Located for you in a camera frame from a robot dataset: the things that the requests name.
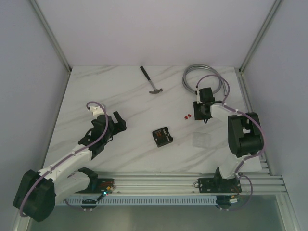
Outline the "black fuse box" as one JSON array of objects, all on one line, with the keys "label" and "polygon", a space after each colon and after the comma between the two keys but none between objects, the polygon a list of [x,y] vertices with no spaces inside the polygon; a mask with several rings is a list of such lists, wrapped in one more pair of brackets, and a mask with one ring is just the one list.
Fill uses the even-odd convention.
[{"label": "black fuse box", "polygon": [[152,132],[153,139],[158,148],[173,142],[168,127],[159,128]]}]

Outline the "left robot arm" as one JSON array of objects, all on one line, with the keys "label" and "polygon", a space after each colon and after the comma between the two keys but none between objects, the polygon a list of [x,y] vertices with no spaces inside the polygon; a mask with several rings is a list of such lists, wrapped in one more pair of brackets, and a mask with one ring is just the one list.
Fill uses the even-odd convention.
[{"label": "left robot arm", "polygon": [[13,201],[21,216],[41,222],[69,196],[99,191],[98,175],[86,164],[104,150],[114,135],[127,129],[120,114],[113,114],[116,121],[104,113],[96,114],[93,127],[70,153],[49,167],[37,172],[29,170],[23,175]]}]

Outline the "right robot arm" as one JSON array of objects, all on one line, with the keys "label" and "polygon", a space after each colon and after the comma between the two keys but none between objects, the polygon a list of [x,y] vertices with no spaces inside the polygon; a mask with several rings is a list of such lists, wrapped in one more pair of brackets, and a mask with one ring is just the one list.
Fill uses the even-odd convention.
[{"label": "right robot arm", "polygon": [[215,100],[211,88],[197,89],[197,100],[193,102],[194,119],[205,123],[215,118],[227,124],[227,138],[230,154],[218,167],[218,177],[213,186],[218,192],[230,187],[230,179],[240,173],[259,172],[262,167],[257,154],[264,147],[256,113],[242,113]]}]

